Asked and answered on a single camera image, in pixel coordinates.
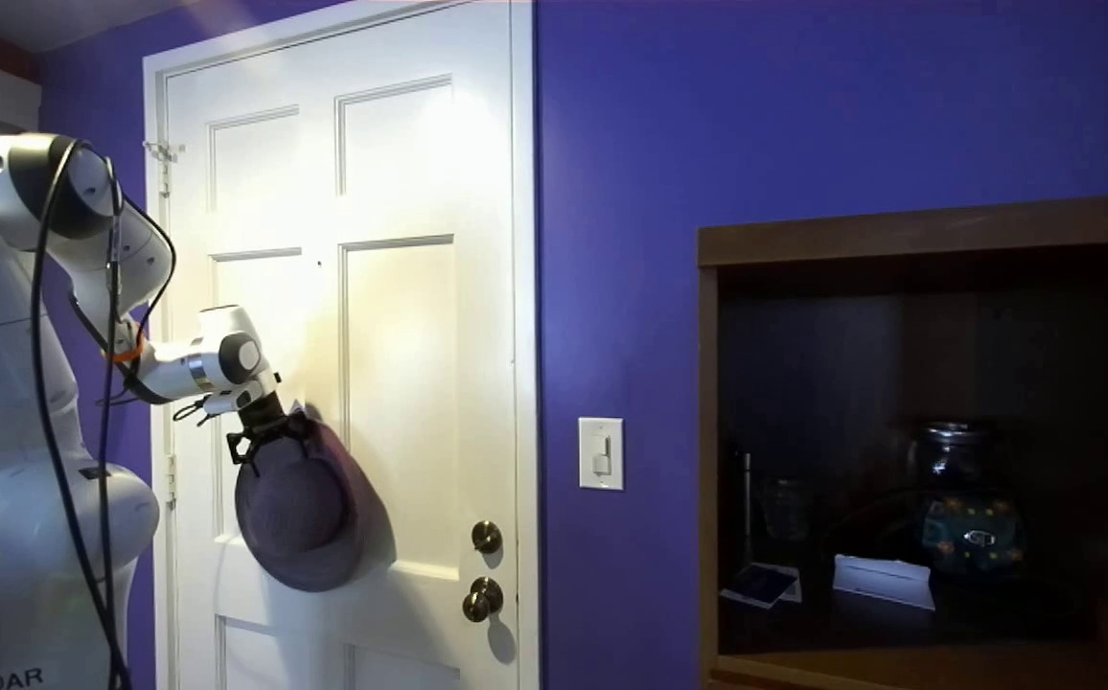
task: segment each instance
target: robotic arm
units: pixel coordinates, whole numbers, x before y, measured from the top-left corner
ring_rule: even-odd
[[[285,410],[241,306],[204,311],[187,346],[144,341],[178,256],[166,230],[123,199],[109,157],[54,134],[0,136],[0,686],[84,690],[110,677],[110,646],[78,531],[84,562],[96,562],[92,591],[110,595],[110,619],[123,619],[157,497],[128,469],[88,457],[78,380],[29,302],[26,254],[65,267],[79,323],[144,402],[241,412],[245,440],[267,438]]]

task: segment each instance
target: blue wall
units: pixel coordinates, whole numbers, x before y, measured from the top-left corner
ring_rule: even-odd
[[[139,194],[139,58],[319,9],[275,5],[45,58],[43,122],[114,154]],[[543,677],[685,690],[698,226],[1108,194],[1108,0],[537,0],[537,118]],[[626,493],[574,486],[578,412],[627,420]],[[144,469],[142,410],[118,453]]]

